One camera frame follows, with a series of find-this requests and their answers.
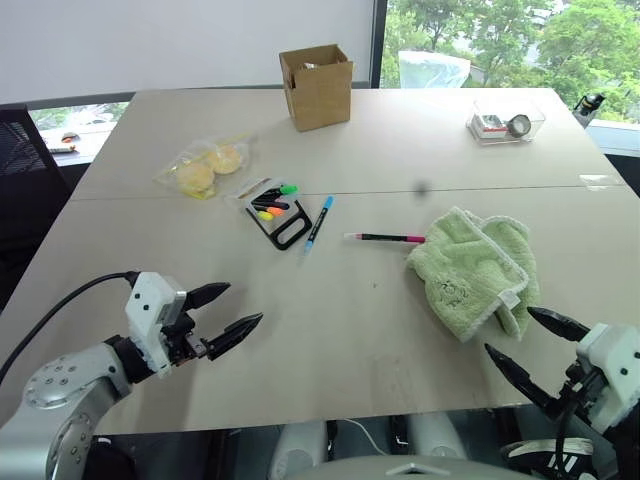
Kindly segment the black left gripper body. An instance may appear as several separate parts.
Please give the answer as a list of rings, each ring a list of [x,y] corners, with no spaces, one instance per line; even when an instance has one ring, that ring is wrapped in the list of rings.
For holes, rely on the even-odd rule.
[[[204,341],[193,334],[194,328],[195,321],[185,312],[180,312],[173,323],[161,328],[167,356],[172,366],[180,366],[207,354]]]

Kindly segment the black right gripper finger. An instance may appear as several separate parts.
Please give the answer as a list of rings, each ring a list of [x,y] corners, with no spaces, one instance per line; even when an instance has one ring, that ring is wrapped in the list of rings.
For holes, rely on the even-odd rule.
[[[527,311],[547,330],[566,340],[579,342],[590,332],[589,327],[553,310],[530,306]]]
[[[524,368],[493,346],[485,343],[484,348],[496,367],[512,386],[543,411],[549,412],[553,410],[556,405],[556,399],[537,386]]]

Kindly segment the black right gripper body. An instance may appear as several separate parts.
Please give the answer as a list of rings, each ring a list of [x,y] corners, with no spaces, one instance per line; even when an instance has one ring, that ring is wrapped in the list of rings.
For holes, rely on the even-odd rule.
[[[544,414],[551,420],[559,420],[561,415],[574,408],[573,413],[582,421],[589,420],[602,390],[608,385],[603,372],[598,367],[585,367],[575,361],[565,371],[567,377],[559,392],[544,408]]]

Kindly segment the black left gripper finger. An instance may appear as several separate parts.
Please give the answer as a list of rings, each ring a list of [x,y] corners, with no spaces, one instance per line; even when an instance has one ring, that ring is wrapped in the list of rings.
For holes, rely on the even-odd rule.
[[[230,287],[231,284],[229,282],[214,282],[190,290],[185,297],[185,309],[200,309],[215,301]]]
[[[258,326],[262,318],[262,313],[255,313],[227,326],[219,336],[206,341],[206,357],[214,361],[236,347]]]

